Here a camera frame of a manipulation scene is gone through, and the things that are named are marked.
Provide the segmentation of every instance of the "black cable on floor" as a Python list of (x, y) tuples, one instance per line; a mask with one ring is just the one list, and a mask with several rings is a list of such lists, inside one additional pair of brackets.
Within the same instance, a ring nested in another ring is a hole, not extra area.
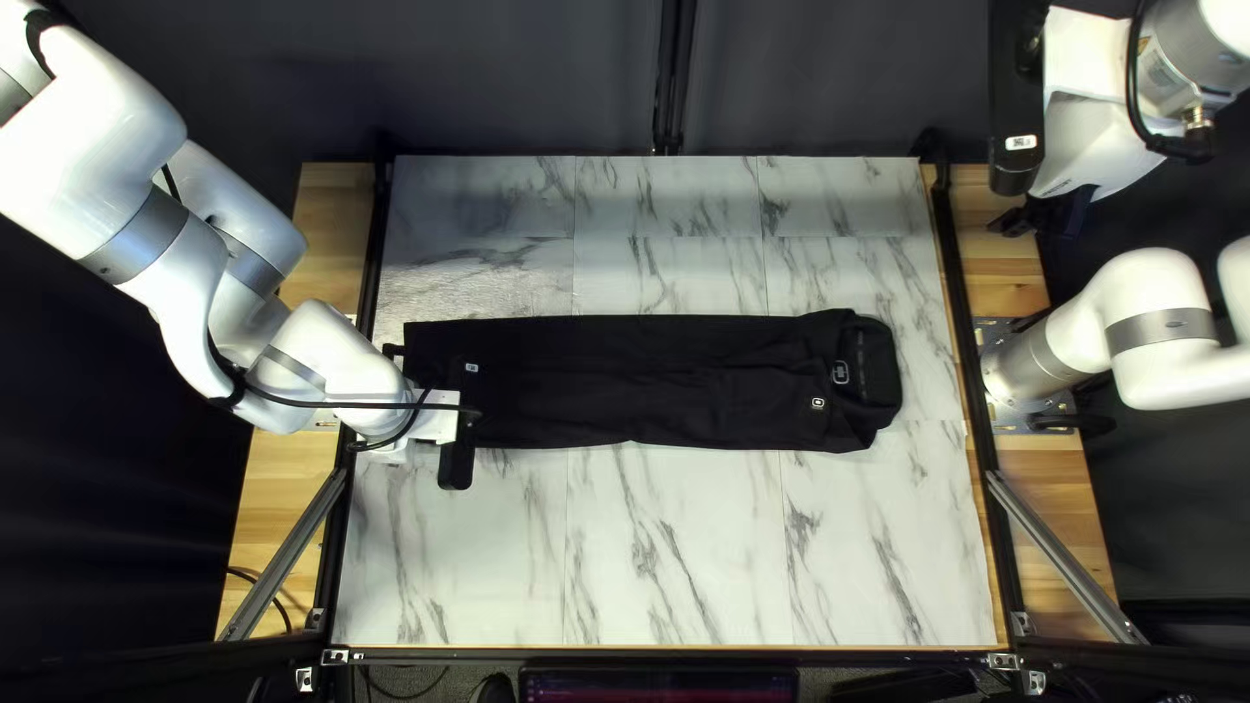
[[(226, 567), (226, 573), (230, 575), (236, 575), (246, 582), (251, 582), (252, 585), (256, 585), (256, 577), (249, 574), (248, 572), (244, 572), (235, 567)], [(295, 629), (291, 628), (291, 617), (286, 614), (286, 608), (282, 608), (282, 604), (278, 602), (276, 595), (274, 597), (274, 607), (278, 608), (278, 613), (282, 615), (282, 623), (286, 624), (286, 634), (294, 633)]]
[(439, 685), (439, 682), (442, 680), (442, 677), (448, 675), (448, 672), (451, 669), (451, 667), (442, 667), (442, 670), (439, 672), (439, 675), (434, 678), (434, 683), (422, 688), (421, 690), (418, 690), (416, 693), (400, 695), (398, 693), (391, 693), (390, 690), (386, 690), (385, 688), (378, 685), (378, 682), (374, 680), (372, 674), (369, 673), (369, 668), (370, 667), (360, 667), (360, 675), (365, 677), (365, 695), (369, 697), (370, 700), (372, 699), (371, 694), (369, 693), (370, 690), (376, 690), (378, 693), (381, 693), (382, 695), (386, 695), (388, 698), (394, 698), (396, 700), (416, 700), (418, 698), (434, 690), (434, 687)]

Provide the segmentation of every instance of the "marble tile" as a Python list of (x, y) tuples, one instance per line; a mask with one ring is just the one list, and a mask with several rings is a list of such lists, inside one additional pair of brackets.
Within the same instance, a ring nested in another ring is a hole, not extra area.
[(755, 156), (580, 156), (579, 236), (760, 236)]
[(915, 159), (759, 161), (765, 236), (932, 235)]
[(404, 323), (572, 314), (572, 240), (446, 236), (391, 249), (374, 344), (402, 344)]
[(578, 313), (768, 313), (761, 239), (579, 235), (572, 248)]
[(479, 449), (472, 488), (438, 450), (356, 469), (334, 640), (561, 643), (568, 450)]
[(566, 644), (789, 644), (775, 452), (572, 450)]
[(390, 236), (572, 236), (574, 156), (399, 156)]
[(899, 419), (964, 418), (932, 238), (770, 238), (764, 261), (770, 315), (851, 308), (890, 325)]
[(781, 454), (795, 644), (995, 643), (960, 423), (851, 454)]

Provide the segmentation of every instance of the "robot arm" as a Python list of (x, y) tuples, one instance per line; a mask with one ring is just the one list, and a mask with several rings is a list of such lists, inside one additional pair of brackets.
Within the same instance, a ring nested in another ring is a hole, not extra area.
[[(1131, 185), (1168, 155), (1195, 163), (1210, 156), (1211, 116), (1250, 88), (1250, 3), (1142, 0), (1139, 14), (1136, 21), (1115, 20), (1052, 6), (1040, 36), (1005, 38), (991, 56), (995, 76), (1004, 74), (1014, 43), (1036, 40), (1042, 48), (1041, 80), (1008, 75), (1005, 85), (1040, 94), (1045, 134), (991, 138), (996, 193), (1028, 191), (1042, 200), (1079, 194), (1094, 201)], [(1019, 109), (1020, 98), (1008, 98), (1014, 103), (996, 105), (996, 113)], [(1130, 106), (1140, 114), (1136, 125)], [(1028, 178), (1019, 161), (1042, 150), (1040, 164), (1025, 160), (1035, 169)]]
[[(342, 314), (274, 295), (306, 248), (294, 225), (188, 141), (142, 78), (45, 18), (29, 0), (0, 5), (0, 105), (16, 106), (0, 124), (0, 213), (148, 306), (188, 383), (251, 424), (295, 432), (312, 413), (299, 404), (332, 403), (371, 440), (408, 428), (391, 450), (452, 440), (458, 412), (415, 417), (415, 389)], [(170, 193), (156, 185), (166, 164)]]
[(1111, 370), (1139, 410), (1250, 398), (1250, 238), (1219, 260), (1238, 343), (1221, 348), (1198, 266), (1172, 249), (1139, 249), (1104, 265), (1085, 290), (981, 357), (985, 388), (1001, 403), (1030, 403)]

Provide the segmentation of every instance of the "black garment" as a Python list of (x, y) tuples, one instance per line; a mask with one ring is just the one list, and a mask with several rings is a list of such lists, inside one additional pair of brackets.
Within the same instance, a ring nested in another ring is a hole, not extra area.
[(889, 328), (851, 310), (409, 323), (404, 345), (409, 378), (485, 414), (480, 447), (854, 452), (902, 395)]

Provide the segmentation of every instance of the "white tag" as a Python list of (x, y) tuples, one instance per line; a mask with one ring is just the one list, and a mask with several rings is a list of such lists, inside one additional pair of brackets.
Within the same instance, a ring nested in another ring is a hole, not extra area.
[(1020, 136), (1008, 138), (1008, 151), (1019, 151), (1021, 149), (1035, 149), (1038, 146), (1036, 134), (1021, 134)]

